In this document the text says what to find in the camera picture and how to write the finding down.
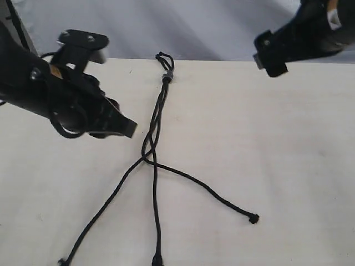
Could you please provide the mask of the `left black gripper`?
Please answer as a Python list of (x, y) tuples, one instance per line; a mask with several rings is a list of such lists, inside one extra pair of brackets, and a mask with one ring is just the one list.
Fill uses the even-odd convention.
[(30, 83), (30, 111), (47, 118), (63, 137), (133, 137), (137, 123), (120, 112), (94, 76), (43, 62), (31, 65)]

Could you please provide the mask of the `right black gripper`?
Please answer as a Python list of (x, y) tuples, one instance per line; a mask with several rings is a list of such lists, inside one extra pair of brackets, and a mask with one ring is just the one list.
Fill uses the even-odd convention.
[(346, 1), (300, 1), (289, 23), (273, 34), (267, 30), (253, 44), (253, 59), (269, 77), (288, 72), (286, 63), (329, 57), (347, 47)]

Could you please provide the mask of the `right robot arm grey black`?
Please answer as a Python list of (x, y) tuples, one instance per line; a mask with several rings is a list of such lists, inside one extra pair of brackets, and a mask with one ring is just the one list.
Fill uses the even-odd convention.
[(257, 67), (276, 78), (286, 64), (332, 57), (354, 43), (354, 1), (301, 1), (295, 16), (254, 40)]

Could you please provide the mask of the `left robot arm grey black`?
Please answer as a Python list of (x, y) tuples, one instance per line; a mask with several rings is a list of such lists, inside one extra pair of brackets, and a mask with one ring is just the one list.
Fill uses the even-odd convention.
[(88, 62), (105, 63), (105, 35), (70, 29), (58, 38), (51, 61), (21, 47), (1, 25), (1, 100), (49, 119), (65, 138), (87, 133), (98, 139), (132, 137), (136, 122), (106, 96), (99, 80), (86, 74)]

